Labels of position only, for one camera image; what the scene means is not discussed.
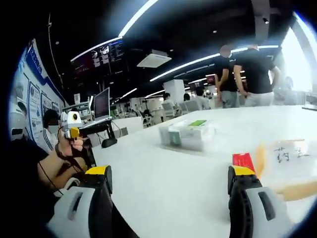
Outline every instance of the white chair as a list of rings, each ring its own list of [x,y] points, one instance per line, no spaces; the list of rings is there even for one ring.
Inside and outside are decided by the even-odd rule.
[[[142,117],[143,120],[143,126],[149,126],[152,125],[152,117],[150,117],[149,115],[144,115],[142,116],[140,111],[136,111],[136,113],[138,114],[139,117]]]
[[[188,109],[185,102],[179,104],[180,109],[182,110],[182,115],[188,114]]]
[[[164,109],[164,114],[166,117],[170,118],[176,116],[176,110],[174,109],[173,103],[162,103],[162,107]]]
[[[194,112],[194,111],[199,111],[202,110],[202,108],[200,108],[200,106],[198,105],[198,102],[196,100],[190,100],[190,101],[186,101],[185,105],[188,109],[188,112]]]

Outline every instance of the black t-shirt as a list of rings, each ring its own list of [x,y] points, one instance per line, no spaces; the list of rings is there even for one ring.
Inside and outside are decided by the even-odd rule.
[[[222,77],[222,71],[223,69],[229,70],[228,79],[221,85],[220,91],[230,91],[230,92],[236,92],[237,91],[237,84],[234,80],[234,76],[232,74],[233,67],[230,66],[230,60],[229,58],[225,58],[220,56],[218,59],[218,62],[216,64],[216,74],[218,76],[218,80],[221,80]]]
[[[7,154],[7,163],[11,168],[11,177],[7,179],[10,187],[8,197],[14,201],[8,210],[10,218],[13,217],[11,222],[16,226],[16,230],[11,232],[27,235],[32,230],[51,236],[45,225],[53,216],[56,198],[40,181],[37,169],[37,163],[48,154],[34,141],[27,139],[9,142]]]
[[[237,56],[235,65],[242,66],[242,70],[245,71],[248,92],[272,92],[268,71],[272,70],[275,65],[268,57],[263,56],[258,50],[248,49]]]

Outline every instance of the red box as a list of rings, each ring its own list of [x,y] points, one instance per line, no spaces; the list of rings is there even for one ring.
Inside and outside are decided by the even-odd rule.
[[[236,166],[247,167],[250,170],[252,170],[254,173],[256,172],[253,167],[250,153],[234,154],[232,163],[233,165],[236,165]]]

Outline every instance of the ceiling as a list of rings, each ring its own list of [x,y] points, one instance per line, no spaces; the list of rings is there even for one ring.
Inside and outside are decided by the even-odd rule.
[[[150,82],[150,79],[182,64],[216,54],[224,44],[229,44],[232,49],[244,46],[256,35],[251,0],[158,0],[123,37],[123,72],[105,75],[100,67],[76,77],[70,60],[99,43],[117,37],[147,0],[96,0],[85,4],[74,0],[66,2],[51,11],[52,51],[48,30],[40,32],[36,41],[46,71],[69,103],[73,103],[74,93],[81,93],[82,98],[99,93],[99,85],[103,81],[105,87],[110,86],[113,98],[138,88],[122,99],[123,102],[130,97],[147,96],[162,90],[163,83],[174,76],[215,63],[217,58],[182,68],[154,82]],[[292,22],[292,9],[283,1],[273,0],[270,1],[270,8],[268,38],[263,45],[280,45]],[[158,68],[137,67],[151,49],[168,53],[172,60]],[[275,56],[279,50],[261,51]],[[214,73],[212,66],[176,78],[184,79],[187,83],[211,73]]]

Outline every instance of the face mask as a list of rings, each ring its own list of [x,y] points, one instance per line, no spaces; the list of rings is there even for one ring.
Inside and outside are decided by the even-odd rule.
[[[57,134],[58,129],[59,129],[59,126],[58,126],[58,125],[49,125],[49,131],[50,131],[50,133],[52,133],[52,134]]]

